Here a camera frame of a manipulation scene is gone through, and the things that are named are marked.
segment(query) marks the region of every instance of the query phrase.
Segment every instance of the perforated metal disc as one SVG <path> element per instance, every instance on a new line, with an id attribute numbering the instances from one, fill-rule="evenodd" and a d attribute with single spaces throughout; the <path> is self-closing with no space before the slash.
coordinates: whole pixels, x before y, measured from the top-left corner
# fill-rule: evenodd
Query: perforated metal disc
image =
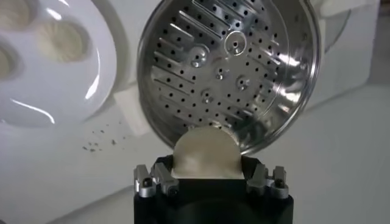
<path id="1" fill-rule="evenodd" d="M 171 147 L 191 127 L 229 132 L 242 154 L 277 139 L 316 81 L 320 34 L 304 0 L 165 0 L 144 30 L 143 111 Z"/>

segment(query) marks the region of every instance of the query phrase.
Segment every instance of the white surface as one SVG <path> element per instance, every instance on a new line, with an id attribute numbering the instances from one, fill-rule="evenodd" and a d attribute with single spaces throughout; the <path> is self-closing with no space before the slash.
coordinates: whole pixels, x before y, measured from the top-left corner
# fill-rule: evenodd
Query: white surface
<path id="1" fill-rule="evenodd" d="M 308 108 L 367 82 L 378 6 L 379 4 L 367 5 L 352 11 L 340 39 L 325 55 Z M 327 32 L 338 32 L 329 28 L 331 25 L 332 23 L 327 22 Z"/>
<path id="2" fill-rule="evenodd" d="M 115 39 L 118 54 L 115 91 L 135 80 L 138 40 L 158 2 L 94 0 Z M 336 59 L 332 60 L 332 55 L 325 58 L 331 60 L 326 65 L 331 68 L 323 70 L 325 73 L 317 83 L 320 89 L 312 96 L 311 106 L 333 97 L 335 89 L 335 94 L 339 94 L 362 84 L 362 78 L 352 85 L 350 81 L 369 75 L 367 51 L 371 51 L 376 13 L 376 6 L 354 12 L 348 31 L 331 50 Z M 50 130 L 1 129 L 0 219 L 8 224 L 46 223 L 131 185 L 136 164 L 151 165 L 156 157 L 171 153 L 154 134 L 138 139 L 129 139 L 129 135 L 132 133 L 112 98 L 84 124 Z"/>
<path id="3" fill-rule="evenodd" d="M 0 128 L 81 122 L 102 106 L 115 81 L 116 52 L 110 30 L 91 1 L 29 2 L 36 12 L 26 30 L 0 30 L 0 45 L 15 61 L 13 74 L 0 82 Z M 71 21 L 84 30 L 89 44 L 83 60 L 56 63 L 40 52 L 35 31 L 48 19 Z"/>
<path id="4" fill-rule="evenodd" d="M 337 13 L 355 9 L 367 4 L 376 4 L 380 0 L 324 0 L 320 14 L 322 17 L 331 17 Z"/>
<path id="5" fill-rule="evenodd" d="M 137 84 L 133 84 L 129 89 L 114 94 L 114 98 L 134 137 L 140 137 L 152 131 L 142 111 Z"/>
<path id="6" fill-rule="evenodd" d="M 365 86 L 305 113 L 257 157 L 285 166 L 294 223 L 388 223 L 390 86 Z M 133 223 L 132 190 L 52 224 Z"/>

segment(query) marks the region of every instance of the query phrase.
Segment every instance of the white dumpling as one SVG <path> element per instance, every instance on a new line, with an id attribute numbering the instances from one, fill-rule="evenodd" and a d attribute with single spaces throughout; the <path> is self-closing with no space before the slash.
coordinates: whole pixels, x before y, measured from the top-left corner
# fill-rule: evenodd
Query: white dumpling
<path id="1" fill-rule="evenodd" d="M 51 60 L 67 63 L 80 61 L 85 43 L 77 28 L 66 21 L 48 21 L 37 30 L 38 48 Z"/>
<path id="2" fill-rule="evenodd" d="M 10 73 L 10 60 L 5 52 L 0 48 L 0 79 L 5 78 Z"/>
<path id="3" fill-rule="evenodd" d="M 183 135 L 173 153 L 176 178 L 242 179 L 241 154 L 234 139 L 214 127 Z"/>
<path id="4" fill-rule="evenodd" d="M 25 0 L 0 0 L 0 29 L 21 30 L 30 24 L 30 8 Z"/>

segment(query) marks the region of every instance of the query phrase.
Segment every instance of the white countertop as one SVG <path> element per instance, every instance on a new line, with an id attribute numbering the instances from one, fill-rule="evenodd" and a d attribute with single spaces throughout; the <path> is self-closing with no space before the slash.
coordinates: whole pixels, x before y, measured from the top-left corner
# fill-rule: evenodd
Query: white countertop
<path id="1" fill-rule="evenodd" d="M 138 40 L 159 1 L 94 2 L 106 17 L 116 41 L 119 62 L 114 91 L 119 91 L 135 80 Z M 377 6 L 353 12 L 353 19 L 340 41 L 325 58 L 311 106 L 365 82 L 369 75 L 376 11 Z M 298 137 L 305 137 L 307 129 L 300 131 L 299 121 L 293 128 L 299 132 Z M 279 150 L 289 146 L 299 155 L 299 150 L 316 147 L 310 141 L 313 145 L 292 145 L 296 138 L 288 137 L 291 132 L 276 143 Z M 111 98 L 95 117 L 75 127 L 1 128 L 0 219 L 8 224 L 47 223 L 131 185 L 136 164 L 151 165 L 156 157 L 171 152 L 153 133 L 138 139 L 131 135 Z M 272 158 L 281 154 L 274 147 L 265 150 L 270 154 L 270 158 L 262 158 L 265 163 L 272 163 Z"/>

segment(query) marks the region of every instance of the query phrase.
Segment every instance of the metal clip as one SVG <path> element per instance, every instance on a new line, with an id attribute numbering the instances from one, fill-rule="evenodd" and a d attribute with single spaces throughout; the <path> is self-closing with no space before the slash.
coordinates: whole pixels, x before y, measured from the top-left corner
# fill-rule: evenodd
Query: metal clip
<path id="1" fill-rule="evenodd" d="M 286 199 L 288 198 L 288 186 L 286 184 L 286 171 L 282 166 L 277 166 L 273 174 L 274 182 L 271 184 L 271 195 L 274 198 Z"/>
<path id="2" fill-rule="evenodd" d="M 171 176 L 163 163 L 156 163 L 152 168 L 152 175 L 157 184 L 160 184 L 161 191 L 170 197 L 179 192 L 179 181 Z"/>
<path id="3" fill-rule="evenodd" d="M 257 164 L 253 177 L 247 181 L 247 192 L 255 191 L 263 196 L 267 186 L 268 169 L 264 164 Z"/>
<path id="4" fill-rule="evenodd" d="M 143 198 L 150 198 L 156 194 L 156 184 L 147 172 L 146 165 L 138 165 L 134 169 L 135 192 Z"/>

